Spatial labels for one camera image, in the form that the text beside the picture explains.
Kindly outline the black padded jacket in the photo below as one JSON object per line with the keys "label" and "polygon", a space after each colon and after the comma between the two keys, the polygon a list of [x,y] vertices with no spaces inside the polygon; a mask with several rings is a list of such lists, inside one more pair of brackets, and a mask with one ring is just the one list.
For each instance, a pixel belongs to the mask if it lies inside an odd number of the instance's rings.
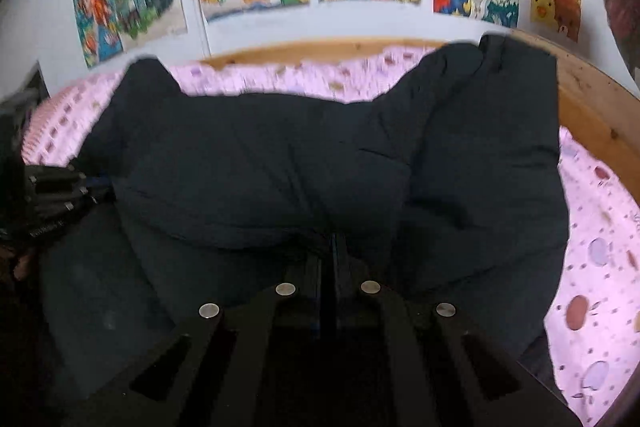
{"label": "black padded jacket", "polygon": [[384,284],[451,303],[543,383],[568,210],[555,58],[487,35],[425,55],[370,102],[185,94],[131,64],[74,166],[110,179],[43,259],[62,392],[85,399],[171,332],[205,253],[349,239]]}

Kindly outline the mermaid girl drawing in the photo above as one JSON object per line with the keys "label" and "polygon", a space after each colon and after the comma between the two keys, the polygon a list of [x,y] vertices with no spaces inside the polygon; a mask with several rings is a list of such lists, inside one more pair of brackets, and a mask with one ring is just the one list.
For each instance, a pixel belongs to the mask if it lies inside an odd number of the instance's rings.
{"label": "mermaid girl drawing", "polygon": [[115,0],[73,0],[82,55],[88,68],[122,53]]}

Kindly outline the pink apple print quilt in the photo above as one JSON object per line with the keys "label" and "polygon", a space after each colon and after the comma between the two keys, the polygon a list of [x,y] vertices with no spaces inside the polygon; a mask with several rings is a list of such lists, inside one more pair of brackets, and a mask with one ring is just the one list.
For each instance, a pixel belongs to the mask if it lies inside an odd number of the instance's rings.
{"label": "pink apple print quilt", "polygon": [[[416,66],[427,49],[388,46],[368,57],[296,65],[202,63],[169,69],[190,95],[282,92],[340,102],[368,101]],[[560,285],[544,325],[556,383],[586,426],[612,418],[639,364],[639,206],[622,168],[588,142],[586,116],[560,129],[560,175],[570,239]]]}

